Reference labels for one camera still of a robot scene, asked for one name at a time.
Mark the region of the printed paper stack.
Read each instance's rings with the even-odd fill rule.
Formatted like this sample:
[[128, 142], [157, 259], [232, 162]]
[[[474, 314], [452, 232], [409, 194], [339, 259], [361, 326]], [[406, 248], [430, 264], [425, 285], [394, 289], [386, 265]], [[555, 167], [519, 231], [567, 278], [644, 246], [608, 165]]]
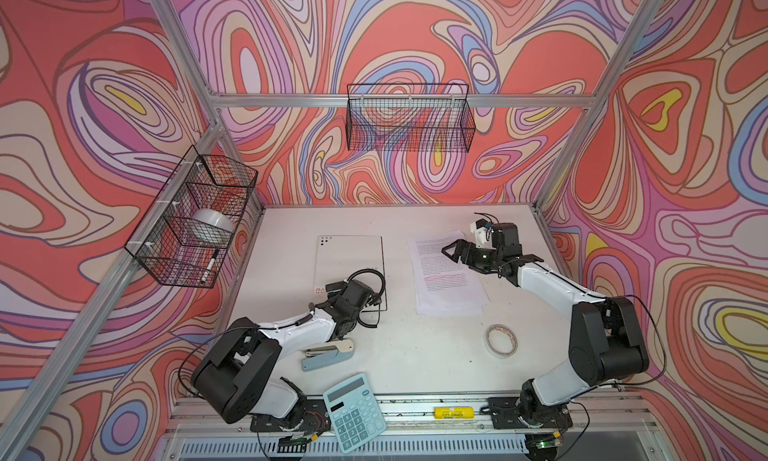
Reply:
[[475, 316], [489, 303], [478, 275], [452, 261], [442, 249], [464, 240], [462, 231], [408, 240], [415, 283], [416, 312], [424, 317]]

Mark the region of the white black file folder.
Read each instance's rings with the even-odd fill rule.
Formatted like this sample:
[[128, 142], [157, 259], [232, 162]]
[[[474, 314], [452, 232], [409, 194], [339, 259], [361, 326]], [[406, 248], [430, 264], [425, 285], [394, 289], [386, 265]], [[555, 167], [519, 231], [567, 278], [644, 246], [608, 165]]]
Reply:
[[383, 238], [375, 235], [320, 235], [317, 238], [313, 288], [326, 298], [327, 284], [346, 280], [360, 269], [385, 274]]

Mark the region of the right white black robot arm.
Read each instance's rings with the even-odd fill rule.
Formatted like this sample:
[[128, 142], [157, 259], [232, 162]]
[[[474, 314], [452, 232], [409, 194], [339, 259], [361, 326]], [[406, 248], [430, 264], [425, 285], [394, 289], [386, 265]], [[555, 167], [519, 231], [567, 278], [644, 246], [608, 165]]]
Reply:
[[473, 241], [456, 239], [441, 249], [454, 263], [495, 275], [545, 301], [569, 321], [567, 359], [523, 384], [516, 403], [529, 424], [560, 409], [605, 381], [645, 372], [650, 364], [634, 304], [610, 297], [557, 273], [535, 254], [523, 252], [513, 223], [479, 224]]

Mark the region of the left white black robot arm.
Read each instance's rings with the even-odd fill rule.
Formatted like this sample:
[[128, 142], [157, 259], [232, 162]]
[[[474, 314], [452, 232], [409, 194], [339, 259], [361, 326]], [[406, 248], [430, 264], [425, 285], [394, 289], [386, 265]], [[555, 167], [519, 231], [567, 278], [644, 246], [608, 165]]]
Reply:
[[380, 271], [366, 268], [325, 290], [326, 300], [310, 304], [305, 314], [265, 324], [241, 317], [206, 341], [208, 349], [190, 377], [192, 392], [227, 424], [248, 415], [300, 424], [305, 395], [290, 380], [275, 378], [275, 366], [296, 352], [335, 348], [357, 327], [377, 328], [361, 313], [381, 304], [386, 280]]

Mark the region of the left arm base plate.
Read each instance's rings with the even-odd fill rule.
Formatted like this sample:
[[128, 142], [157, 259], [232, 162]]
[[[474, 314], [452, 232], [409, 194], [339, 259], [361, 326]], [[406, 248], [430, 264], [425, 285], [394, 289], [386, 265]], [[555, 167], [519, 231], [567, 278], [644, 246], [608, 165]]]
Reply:
[[322, 434], [331, 426], [332, 422], [324, 401], [320, 398], [308, 398], [299, 401], [284, 418], [253, 414], [250, 431], [259, 434], [311, 435]]

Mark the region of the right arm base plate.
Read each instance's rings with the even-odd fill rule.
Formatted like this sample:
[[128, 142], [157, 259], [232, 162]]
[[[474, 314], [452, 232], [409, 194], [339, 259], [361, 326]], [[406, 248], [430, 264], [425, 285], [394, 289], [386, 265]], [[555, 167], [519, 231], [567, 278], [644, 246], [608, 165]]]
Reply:
[[543, 406], [536, 400], [518, 396], [490, 397], [480, 413], [491, 418], [495, 429], [552, 429], [567, 431], [573, 426], [565, 404]]

